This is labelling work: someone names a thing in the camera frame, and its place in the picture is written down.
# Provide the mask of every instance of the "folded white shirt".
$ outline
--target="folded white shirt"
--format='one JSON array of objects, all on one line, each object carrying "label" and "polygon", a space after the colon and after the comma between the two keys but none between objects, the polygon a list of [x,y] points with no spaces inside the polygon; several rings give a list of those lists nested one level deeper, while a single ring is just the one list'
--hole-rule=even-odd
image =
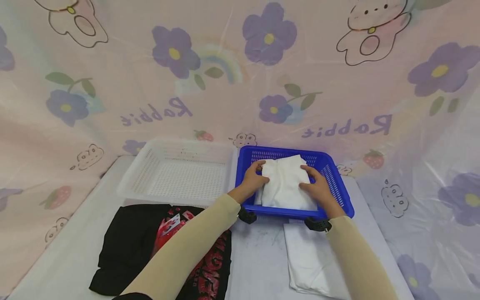
[{"label": "folded white shirt", "polygon": [[299,183],[310,183],[308,174],[301,169],[306,161],[300,155],[266,159],[262,166],[262,176],[270,182],[260,189],[255,197],[255,204],[299,210],[317,210],[317,205],[310,196],[299,188]]},{"label": "folded white shirt", "polygon": [[350,300],[342,272],[324,232],[303,223],[284,224],[290,287],[300,293]]}]

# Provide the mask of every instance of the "rainbow print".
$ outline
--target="rainbow print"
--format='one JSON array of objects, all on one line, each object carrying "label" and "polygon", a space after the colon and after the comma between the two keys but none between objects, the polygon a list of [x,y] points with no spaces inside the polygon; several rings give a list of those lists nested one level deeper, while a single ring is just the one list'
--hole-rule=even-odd
[{"label": "rainbow print", "polygon": [[243,83],[245,70],[240,66],[232,51],[216,44],[203,44],[200,47],[193,48],[200,57],[202,69],[216,64],[225,72],[229,84]]}]

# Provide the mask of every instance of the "blue plastic basket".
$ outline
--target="blue plastic basket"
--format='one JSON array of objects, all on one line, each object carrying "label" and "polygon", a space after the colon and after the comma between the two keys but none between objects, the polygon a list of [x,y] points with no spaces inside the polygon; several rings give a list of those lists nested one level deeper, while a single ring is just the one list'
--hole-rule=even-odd
[{"label": "blue plastic basket", "polygon": [[[244,146],[240,149],[235,186],[241,184],[245,171],[254,161],[262,159],[279,159],[298,154],[300,154],[300,156],[307,162],[307,165],[317,169],[327,179],[332,195],[343,208],[345,214],[352,218],[355,211],[350,202],[350,196],[348,195],[347,189],[343,184],[343,180],[333,162],[333,159],[327,153],[284,148]],[[247,211],[255,212],[258,215],[280,216],[300,220],[304,220],[310,216],[317,220],[327,218],[325,211],[319,206],[317,206],[317,211],[306,211],[253,205],[254,200],[255,194],[244,202],[243,207]]]}]

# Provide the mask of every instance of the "left hand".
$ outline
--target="left hand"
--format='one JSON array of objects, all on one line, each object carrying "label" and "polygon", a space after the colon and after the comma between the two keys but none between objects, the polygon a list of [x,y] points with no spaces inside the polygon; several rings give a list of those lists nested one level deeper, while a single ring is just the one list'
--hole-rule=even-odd
[{"label": "left hand", "polygon": [[254,162],[245,172],[242,183],[231,190],[228,194],[238,203],[242,204],[245,200],[250,198],[259,188],[268,183],[270,179],[256,172],[262,170],[264,160]]}]

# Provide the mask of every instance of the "printed plastic backdrop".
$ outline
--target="printed plastic backdrop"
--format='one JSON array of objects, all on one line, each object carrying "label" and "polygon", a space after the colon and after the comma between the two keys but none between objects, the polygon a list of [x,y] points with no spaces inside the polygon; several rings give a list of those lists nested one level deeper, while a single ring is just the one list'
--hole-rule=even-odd
[{"label": "printed plastic backdrop", "polygon": [[417,299],[478,299],[479,11],[2,1],[0,296],[117,156],[174,136],[329,153],[357,178]]}]

